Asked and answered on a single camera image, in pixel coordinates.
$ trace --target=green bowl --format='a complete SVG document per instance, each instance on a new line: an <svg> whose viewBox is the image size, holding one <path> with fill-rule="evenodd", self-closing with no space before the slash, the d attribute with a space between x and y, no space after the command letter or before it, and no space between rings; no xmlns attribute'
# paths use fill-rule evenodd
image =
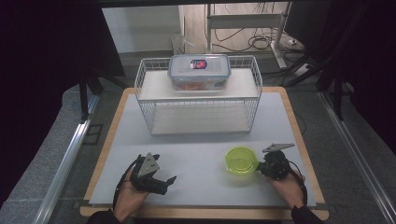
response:
<svg viewBox="0 0 396 224"><path fill-rule="evenodd" d="M237 175L248 175L259 165L256 154L248 147L234 147L225 154L227 170Z"/></svg>

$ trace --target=gray floor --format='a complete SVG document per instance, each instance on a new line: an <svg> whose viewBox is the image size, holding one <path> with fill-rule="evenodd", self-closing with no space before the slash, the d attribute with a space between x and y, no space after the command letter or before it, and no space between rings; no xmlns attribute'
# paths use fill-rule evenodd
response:
<svg viewBox="0 0 396 224"><path fill-rule="evenodd" d="M167 57L169 52L157 52ZM121 55L127 77L120 80L133 86L135 69L142 55ZM264 75L264 86L276 86L294 78L281 76L271 53L256 54ZM372 192L366 185L359 169L347 150L340 133L335 128L325 104L315 89L318 77L313 76L294 87L287 88L293 111L314 165L330 218L326 223L388 223L382 215ZM52 213L49 223L84 223L87 218L79 214L84 204L83 196L106 138L112 117L118 105L122 89L101 79L105 87L93 114L91 129L84 138L74 166L67 178L64 190ZM361 118L348 96L343 98L345 125L353 135L364 158L389 197L395 203L396 157L370 126ZM0 210L0 223L32 223L47 193L48 187L64 157L80 119L78 87L64 93L63 108L53 124L48 137L35 156L22 179ZM136 220L136 223L262 223L246 220Z"/></svg>

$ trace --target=plastic food container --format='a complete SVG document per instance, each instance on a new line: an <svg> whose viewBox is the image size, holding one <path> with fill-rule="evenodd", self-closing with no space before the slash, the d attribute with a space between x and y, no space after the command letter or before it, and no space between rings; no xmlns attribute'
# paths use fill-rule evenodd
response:
<svg viewBox="0 0 396 224"><path fill-rule="evenodd" d="M227 170L237 175L247 175L259 165L256 154L248 147L234 147L225 155Z"/></svg>
<svg viewBox="0 0 396 224"><path fill-rule="evenodd" d="M230 75L225 54L175 55L168 70L175 91L223 91Z"/></svg>

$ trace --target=wire shelf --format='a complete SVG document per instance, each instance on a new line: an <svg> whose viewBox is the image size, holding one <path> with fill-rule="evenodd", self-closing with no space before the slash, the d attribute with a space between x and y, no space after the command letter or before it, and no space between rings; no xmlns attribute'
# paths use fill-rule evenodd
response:
<svg viewBox="0 0 396 224"><path fill-rule="evenodd" d="M170 58L143 59L134 84L149 132L250 133L262 95L254 56L229 56L232 74L221 92L172 89Z"/></svg>

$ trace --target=metal bracket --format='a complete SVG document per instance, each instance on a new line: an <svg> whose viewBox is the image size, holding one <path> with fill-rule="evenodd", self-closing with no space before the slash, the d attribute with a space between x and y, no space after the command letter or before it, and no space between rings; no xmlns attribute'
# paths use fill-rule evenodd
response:
<svg viewBox="0 0 396 224"><path fill-rule="evenodd" d="M262 152L275 152L279 151L288 147L294 147L295 145L293 143L290 144L271 144L271 146L265 148L262 150Z"/></svg>
<svg viewBox="0 0 396 224"><path fill-rule="evenodd" d="M137 174L137 177L140 178L143 175L147 175L147 174L156 172L159 169L160 169L160 166L155 161L154 157L151 155L151 153L148 153L145 160L143 161L143 164L139 170L139 173Z"/></svg>

